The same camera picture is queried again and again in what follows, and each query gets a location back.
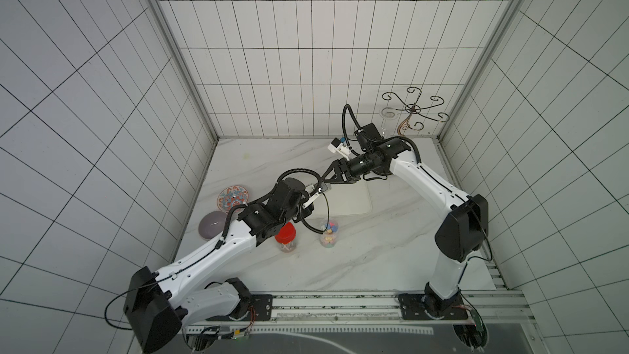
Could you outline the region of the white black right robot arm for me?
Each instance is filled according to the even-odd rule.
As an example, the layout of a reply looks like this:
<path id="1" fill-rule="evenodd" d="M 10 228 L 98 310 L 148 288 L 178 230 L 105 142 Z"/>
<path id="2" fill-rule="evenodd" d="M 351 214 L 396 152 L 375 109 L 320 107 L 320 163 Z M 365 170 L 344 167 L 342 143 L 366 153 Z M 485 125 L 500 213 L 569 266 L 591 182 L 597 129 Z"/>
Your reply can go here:
<path id="1" fill-rule="evenodd" d="M 324 172 L 316 193 L 324 196 L 329 190 L 361 180 L 395 176 L 429 203 L 442 218 L 442 224 L 434 237 L 439 251 L 437 263 L 420 306 L 428 318 L 439 321 L 450 309 L 462 304 L 460 281 L 469 262 L 479 259 L 479 251 L 489 244 L 488 202 L 480 194 L 465 193 L 424 164 L 411 139 L 401 135 L 385 138 L 375 125 L 362 126 L 350 105 L 342 109 L 342 118 L 350 118 L 355 124 L 360 149 L 353 149 L 347 130 L 343 129 L 344 135 L 329 144 L 329 150 L 340 157 Z"/>

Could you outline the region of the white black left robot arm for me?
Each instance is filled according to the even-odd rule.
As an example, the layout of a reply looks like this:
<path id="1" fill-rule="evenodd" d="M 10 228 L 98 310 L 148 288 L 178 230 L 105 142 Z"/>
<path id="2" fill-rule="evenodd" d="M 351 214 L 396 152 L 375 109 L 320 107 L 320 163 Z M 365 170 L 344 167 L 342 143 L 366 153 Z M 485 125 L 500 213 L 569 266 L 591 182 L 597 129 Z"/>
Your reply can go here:
<path id="1" fill-rule="evenodd" d="M 313 170 L 288 170 L 264 196 L 233 206 L 214 239 L 159 270 L 145 266 L 136 271 L 121 294 L 122 311 L 142 352 L 157 352 L 185 325 L 199 320 L 243 317 L 251 303 L 247 286 L 238 278 L 211 286 L 212 276 L 275 237 L 288 222 L 308 217 L 313 201 L 328 188 Z"/>

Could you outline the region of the small clear candy jar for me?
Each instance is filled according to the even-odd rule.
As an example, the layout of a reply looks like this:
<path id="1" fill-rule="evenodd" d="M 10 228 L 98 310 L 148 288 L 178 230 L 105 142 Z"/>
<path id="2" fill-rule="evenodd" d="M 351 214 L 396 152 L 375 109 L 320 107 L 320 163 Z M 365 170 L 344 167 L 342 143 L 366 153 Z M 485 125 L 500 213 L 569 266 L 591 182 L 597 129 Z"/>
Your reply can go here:
<path id="1" fill-rule="evenodd" d="M 326 194 L 329 190 L 331 190 L 332 185 L 329 183 L 322 183 L 321 185 L 316 185 L 314 188 L 315 194 Z"/>

